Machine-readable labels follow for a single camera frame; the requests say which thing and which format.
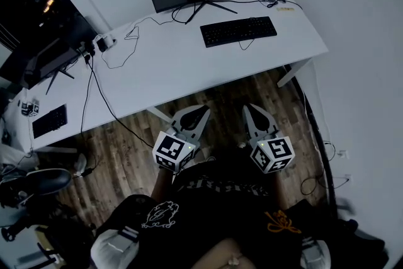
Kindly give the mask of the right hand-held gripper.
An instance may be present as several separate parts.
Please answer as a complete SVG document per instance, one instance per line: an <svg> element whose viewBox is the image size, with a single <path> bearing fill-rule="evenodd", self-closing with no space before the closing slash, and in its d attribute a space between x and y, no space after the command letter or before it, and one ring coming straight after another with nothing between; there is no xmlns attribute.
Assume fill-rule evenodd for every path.
<svg viewBox="0 0 403 269"><path fill-rule="evenodd" d="M244 105L242 116L252 152L249 157L264 174L285 169L295 158L289 136L279 130L274 117L254 104Z"/></svg>

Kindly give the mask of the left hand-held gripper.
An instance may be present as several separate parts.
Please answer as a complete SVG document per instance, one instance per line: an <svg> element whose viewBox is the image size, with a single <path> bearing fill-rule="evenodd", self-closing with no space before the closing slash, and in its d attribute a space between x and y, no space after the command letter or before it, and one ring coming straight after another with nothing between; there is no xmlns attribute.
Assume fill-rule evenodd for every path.
<svg viewBox="0 0 403 269"><path fill-rule="evenodd" d="M207 105L193 105L176 112L171 125L159 132L152 150L154 162L179 173L199 151L200 137L209 117Z"/></svg>

